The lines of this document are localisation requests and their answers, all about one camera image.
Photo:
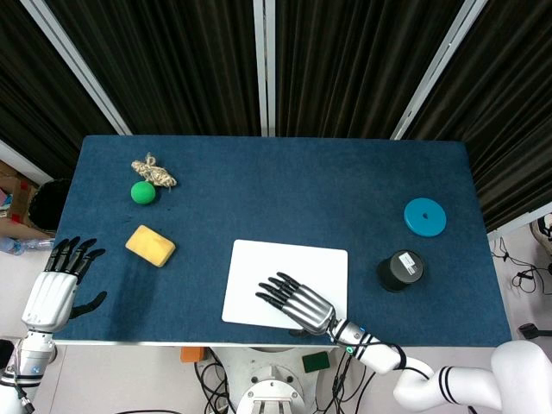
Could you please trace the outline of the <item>aluminium frame post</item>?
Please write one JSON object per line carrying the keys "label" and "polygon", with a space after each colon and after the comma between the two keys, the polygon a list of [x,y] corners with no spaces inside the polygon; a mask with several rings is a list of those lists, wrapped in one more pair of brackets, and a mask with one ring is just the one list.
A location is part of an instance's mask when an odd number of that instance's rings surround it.
{"label": "aluminium frame post", "polygon": [[83,86],[111,127],[119,135],[132,135],[131,128],[124,121],[119,110],[111,101],[47,2],[45,0],[19,1],[66,63],[77,81]]}
{"label": "aluminium frame post", "polygon": [[435,88],[437,81],[454,57],[471,27],[486,7],[488,0],[463,0],[462,5],[444,35],[425,73],[423,74],[402,116],[390,135],[391,141],[400,141]]}
{"label": "aluminium frame post", "polygon": [[262,136],[276,135],[276,0],[252,0],[254,41]]}

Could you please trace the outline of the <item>black curtain panel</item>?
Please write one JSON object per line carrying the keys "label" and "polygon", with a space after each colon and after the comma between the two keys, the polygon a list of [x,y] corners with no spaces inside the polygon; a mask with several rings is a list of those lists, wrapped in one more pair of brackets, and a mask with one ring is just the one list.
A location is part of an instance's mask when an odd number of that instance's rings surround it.
{"label": "black curtain panel", "polygon": [[115,130],[19,0],[0,0],[0,141],[69,179],[87,135]]}
{"label": "black curtain panel", "polygon": [[388,139],[463,0],[277,0],[276,134]]}
{"label": "black curtain panel", "polygon": [[252,0],[46,0],[134,134],[260,135]]}
{"label": "black curtain panel", "polygon": [[552,202],[552,0],[488,0],[405,139],[465,145],[488,230]]}

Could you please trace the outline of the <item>brown cardboard box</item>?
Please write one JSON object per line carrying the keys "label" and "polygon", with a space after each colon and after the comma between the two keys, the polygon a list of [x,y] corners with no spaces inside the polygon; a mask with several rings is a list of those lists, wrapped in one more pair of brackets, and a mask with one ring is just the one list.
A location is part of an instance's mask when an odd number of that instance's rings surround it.
{"label": "brown cardboard box", "polygon": [[47,239],[52,234],[38,229],[28,217],[38,187],[0,160],[0,236],[15,239]]}

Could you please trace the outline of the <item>white shoe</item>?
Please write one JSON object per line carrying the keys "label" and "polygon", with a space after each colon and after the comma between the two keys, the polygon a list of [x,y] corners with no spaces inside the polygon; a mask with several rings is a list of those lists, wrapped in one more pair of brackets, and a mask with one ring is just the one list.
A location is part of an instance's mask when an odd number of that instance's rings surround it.
{"label": "white shoe", "polygon": [[530,230],[532,235],[541,244],[552,243],[552,213],[531,222]]}

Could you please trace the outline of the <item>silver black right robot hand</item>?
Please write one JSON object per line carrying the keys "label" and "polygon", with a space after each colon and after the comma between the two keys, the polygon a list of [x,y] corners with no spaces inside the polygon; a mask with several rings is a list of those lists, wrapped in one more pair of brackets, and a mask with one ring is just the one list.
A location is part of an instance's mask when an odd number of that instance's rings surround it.
{"label": "silver black right robot hand", "polygon": [[258,287],[260,291],[255,293],[256,297],[288,316],[311,335],[327,334],[336,320],[333,304],[286,273],[277,272],[275,277],[260,282]]}

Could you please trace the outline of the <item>blue round disc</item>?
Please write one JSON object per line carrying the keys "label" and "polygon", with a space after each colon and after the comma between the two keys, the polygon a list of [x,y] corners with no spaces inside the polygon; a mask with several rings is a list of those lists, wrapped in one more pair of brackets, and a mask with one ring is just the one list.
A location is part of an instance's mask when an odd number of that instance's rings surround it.
{"label": "blue round disc", "polygon": [[446,228],[443,207],[430,198],[414,198],[404,209],[404,220],[410,231],[422,237],[435,237]]}

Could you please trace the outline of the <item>green ball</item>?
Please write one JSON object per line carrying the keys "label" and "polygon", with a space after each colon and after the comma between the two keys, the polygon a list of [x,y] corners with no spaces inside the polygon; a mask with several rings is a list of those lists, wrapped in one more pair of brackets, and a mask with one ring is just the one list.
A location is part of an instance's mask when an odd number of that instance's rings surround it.
{"label": "green ball", "polygon": [[140,205],[151,204],[156,198],[155,187],[147,181],[134,183],[130,189],[131,199]]}

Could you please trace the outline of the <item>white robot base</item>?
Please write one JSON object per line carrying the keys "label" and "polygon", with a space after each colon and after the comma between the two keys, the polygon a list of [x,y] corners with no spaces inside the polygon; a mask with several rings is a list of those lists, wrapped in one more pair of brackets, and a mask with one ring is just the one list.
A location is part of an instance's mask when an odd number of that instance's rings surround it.
{"label": "white robot base", "polygon": [[331,347],[215,347],[229,382],[235,414],[311,414],[318,371],[307,372],[304,358]]}

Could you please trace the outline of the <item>clear plastic bottle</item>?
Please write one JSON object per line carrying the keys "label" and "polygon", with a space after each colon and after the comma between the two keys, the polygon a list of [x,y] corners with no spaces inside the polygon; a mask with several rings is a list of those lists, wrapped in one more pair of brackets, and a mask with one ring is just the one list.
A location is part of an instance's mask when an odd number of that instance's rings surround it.
{"label": "clear plastic bottle", "polygon": [[45,251],[53,248],[54,239],[17,240],[0,236],[0,252],[21,255],[27,251]]}

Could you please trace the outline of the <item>blue felt table mat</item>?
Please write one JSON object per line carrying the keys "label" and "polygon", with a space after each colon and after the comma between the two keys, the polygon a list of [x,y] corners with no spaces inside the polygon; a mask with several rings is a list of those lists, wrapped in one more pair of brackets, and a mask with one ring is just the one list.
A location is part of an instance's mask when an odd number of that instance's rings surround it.
{"label": "blue felt table mat", "polygon": [[[130,196],[139,181],[156,198]],[[447,225],[408,229],[405,206],[430,198]],[[145,225],[176,245],[163,267],[125,248]],[[284,329],[222,320],[237,239],[348,252],[348,318],[401,346],[495,347],[511,332],[467,150],[454,141],[245,136],[90,135],[81,147],[57,236],[95,238],[69,322],[69,342],[297,344]],[[408,249],[423,277],[400,292],[376,269]]]}

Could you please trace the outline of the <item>silver laptop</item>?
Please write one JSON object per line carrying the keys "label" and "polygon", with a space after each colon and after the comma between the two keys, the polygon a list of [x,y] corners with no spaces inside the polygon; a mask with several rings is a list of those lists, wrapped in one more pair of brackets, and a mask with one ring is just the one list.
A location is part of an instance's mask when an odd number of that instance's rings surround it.
{"label": "silver laptop", "polygon": [[264,241],[236,240],[229,263],[222,320],[226,323],[298,329],[280,310],[255,296],[260,283],[278,272],[307,285],[336,309],[348,314],[348,252]]}

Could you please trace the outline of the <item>black mesh pen cup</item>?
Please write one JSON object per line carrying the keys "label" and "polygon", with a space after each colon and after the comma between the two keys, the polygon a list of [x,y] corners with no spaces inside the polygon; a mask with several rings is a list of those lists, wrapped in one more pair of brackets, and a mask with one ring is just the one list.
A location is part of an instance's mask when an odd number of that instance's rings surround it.
{"label": "black mesh pen cup", "polygon": [[408,249],[399,250],[382,260],[376,269],[379,283],[389,292],[403,291],[417,283],[424,275],[422,257]]}

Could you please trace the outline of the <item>yellow sponge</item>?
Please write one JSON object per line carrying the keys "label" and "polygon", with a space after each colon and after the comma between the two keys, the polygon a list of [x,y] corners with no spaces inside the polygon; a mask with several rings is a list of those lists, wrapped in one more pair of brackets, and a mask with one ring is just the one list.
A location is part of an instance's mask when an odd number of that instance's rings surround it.
{"label": "yellow sponge", "polygon": [[176,245],[145,225],[140,225],[128,238],[125,248],[155,267],[163,267]]}

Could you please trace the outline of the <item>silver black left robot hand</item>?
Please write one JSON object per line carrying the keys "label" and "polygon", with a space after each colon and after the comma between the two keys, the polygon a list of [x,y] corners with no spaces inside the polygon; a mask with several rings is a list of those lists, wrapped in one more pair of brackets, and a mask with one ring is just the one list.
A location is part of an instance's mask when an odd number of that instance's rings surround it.
{"label": "silver black left robot hand", "polygon": [[59,332],[69,320],[94,311],[104,302],[106,291],[86,304],[74,303],[92,262],[105,253],[103,248],[93,247],[96,242],[95,238],[81,241],[76,236],[63,239],[53,247],[22,313],[22,322],[28,330],[46,334]]}

